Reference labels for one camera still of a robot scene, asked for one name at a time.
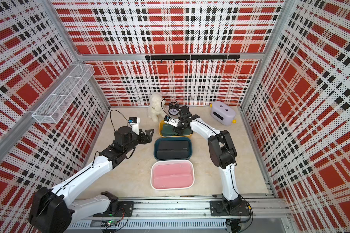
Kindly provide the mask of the black pencil case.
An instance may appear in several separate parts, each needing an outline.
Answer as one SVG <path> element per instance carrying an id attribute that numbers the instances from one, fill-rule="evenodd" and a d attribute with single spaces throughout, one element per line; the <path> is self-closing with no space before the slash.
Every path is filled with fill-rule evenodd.
<path id="1" fill-rule="evenodd" d="M 155 158 L 157 160 L 189 159 L 191 155 L 189 150 L 158 150 Z"/>
<path id="2" fill-rule="evenodd" d="M 189 149 L 189 142 L 186 140 L 181 140 L 181 141 L 166 140 L 166 141 L 161 141 L 158 144 L 158 150 L 188 150 L 188 149 Z"/>

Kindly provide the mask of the pink pencil case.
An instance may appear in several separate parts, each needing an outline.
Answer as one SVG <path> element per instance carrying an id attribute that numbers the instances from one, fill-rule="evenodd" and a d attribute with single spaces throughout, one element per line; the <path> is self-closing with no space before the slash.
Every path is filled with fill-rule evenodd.
<path id="1" fill-rule="evenodd" d="M 189 163 L 161 163 L 153 168 L 153 180 L 155 177 L 172 176 L 172 175 L 191 175 L 193 177 L 193 169 Z"/>
<path id="2" fill-rule="evenodd" d="M 155 177 L 152 182 L 156 189 L 187 188 L 192 184 L 193 177 L 189 174 Z"/>

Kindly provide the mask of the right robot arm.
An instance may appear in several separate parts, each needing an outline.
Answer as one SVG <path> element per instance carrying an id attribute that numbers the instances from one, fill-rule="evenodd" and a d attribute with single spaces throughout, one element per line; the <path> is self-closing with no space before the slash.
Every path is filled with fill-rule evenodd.
<path id="1" fill-rule="evenodd" d="M 185 129 L 198 133 L 208 142 L 210 158 L 219 168 L 222 182 L 222 204 L 227 213 L 234 212 L 242 204 L 242 196 L 238 191 L 235 178 L 235 162 L 237 151 L 227 130 L 217 130 L 205 123 L 200 116 L 193 115 L 189 107 L 179 109 L 179 118 L 169 120 L 174 130 L 181 134 Z"/>

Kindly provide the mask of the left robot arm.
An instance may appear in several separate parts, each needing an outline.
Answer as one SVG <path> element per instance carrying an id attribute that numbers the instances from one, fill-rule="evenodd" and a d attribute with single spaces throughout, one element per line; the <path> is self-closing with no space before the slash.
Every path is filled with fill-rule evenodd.
<path id="1" fill-rule="evenodd" d="M 109 192 L 82 201 L 76 198 L 127 159 L 127 154 L 133 153 L 137 145 L 151 143 L 153 134 L 153 129 L 143 131 L 138 127 L 120 127 L 114 133 L 113 143 L 92 163 L 60 184 L 35 192 L 29 223 L 42 233 L 63 233 L 71 224 L 117 206 L 117 198 Z"/>

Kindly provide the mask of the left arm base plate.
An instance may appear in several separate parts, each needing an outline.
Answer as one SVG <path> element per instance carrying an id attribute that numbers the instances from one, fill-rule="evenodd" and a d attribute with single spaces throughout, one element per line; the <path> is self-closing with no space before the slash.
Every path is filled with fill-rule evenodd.
<path id="1" fill-rule="evenodd" d="M 103 213 L 93 215 L 93 217 L 131 217 L 134 209 L 134 202 L 121 202 L 117 203 L 117 208 L 114 210 L 106 210 Z"/>

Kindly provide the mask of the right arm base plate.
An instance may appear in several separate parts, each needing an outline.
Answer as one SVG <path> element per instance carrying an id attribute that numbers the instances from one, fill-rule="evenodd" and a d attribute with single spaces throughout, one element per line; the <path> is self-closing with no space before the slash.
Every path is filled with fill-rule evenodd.
<path id="1" fill-rule="evenodd" d="M 250 216 L 250 210 L 246 201 L 240 201 L 237 205 L 227 201 L 210 201 L 212 216 Z"/>

